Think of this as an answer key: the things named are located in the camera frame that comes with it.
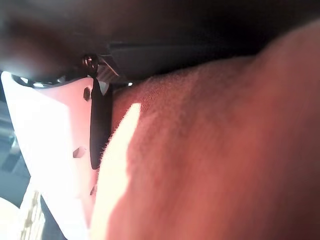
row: fabric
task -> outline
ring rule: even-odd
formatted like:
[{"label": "fabric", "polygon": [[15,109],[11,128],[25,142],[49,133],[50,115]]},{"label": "fabric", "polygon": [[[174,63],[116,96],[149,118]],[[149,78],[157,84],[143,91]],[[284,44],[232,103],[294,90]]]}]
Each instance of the fabric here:
[{"label": "fabric", "polygon": [[94,240],[320,239],[320,22],[115,97]]}]

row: white panel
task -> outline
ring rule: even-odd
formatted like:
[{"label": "white panel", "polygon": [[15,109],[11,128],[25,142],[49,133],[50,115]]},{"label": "white panel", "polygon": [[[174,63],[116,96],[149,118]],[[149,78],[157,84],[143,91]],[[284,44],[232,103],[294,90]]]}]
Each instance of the white panel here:
[{"label": "white panel", "polygon": [[[9,72],[1,80],[13,127],[30,174],[68,240],[88,239],[94,205],[91,189],[97,171],[90,163],[92,78],[53,88],[16,83]],[[77,148],[84,154],[73,158]]]}]

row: reddish fabric surface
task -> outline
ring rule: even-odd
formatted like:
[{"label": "reddish fabric surface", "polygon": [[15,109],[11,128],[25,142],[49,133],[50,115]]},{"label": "reddish fabric surface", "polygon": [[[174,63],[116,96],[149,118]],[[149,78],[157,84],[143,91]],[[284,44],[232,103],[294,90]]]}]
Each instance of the reddish fabric surface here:
[{"label": "reddish fabric surface", "polygon": [[320,24],[119,92],[94,240],[320,239]]}]

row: hole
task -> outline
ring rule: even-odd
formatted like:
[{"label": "hole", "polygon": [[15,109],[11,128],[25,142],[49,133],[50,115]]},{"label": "hole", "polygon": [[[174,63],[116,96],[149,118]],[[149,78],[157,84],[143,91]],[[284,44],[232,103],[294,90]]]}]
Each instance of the hole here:
[{"label": "hole", "polygon": [[91,99],[91,90],[89,87],[86,87],[83,91],[83,99],[87,102]]},{"label": "hole", "polygon": [[93,186],[93,188],[91,189],[91,191],[90,191],[90,196],[92,196],[93,194],[95,194],[97,192],[97,184],[95,184],[94,186]]},{"label": "hole", "polygon": [[86,153],[86,149],[83,146],[80,146],[73,151],[73,158],[74,159],[82,158],[85,155],[85,153]]}]

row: black strap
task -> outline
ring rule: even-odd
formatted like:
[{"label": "black strap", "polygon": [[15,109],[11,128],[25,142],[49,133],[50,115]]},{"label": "black strap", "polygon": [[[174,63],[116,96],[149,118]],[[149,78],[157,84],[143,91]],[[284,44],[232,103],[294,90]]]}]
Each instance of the black strap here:
[{"label": "black strap", "polygon": [[99,168],[106,144],[111,136],[113,86],[102,95],[98,80],[93,78],[91,91],[90,160],[92,169]]}]

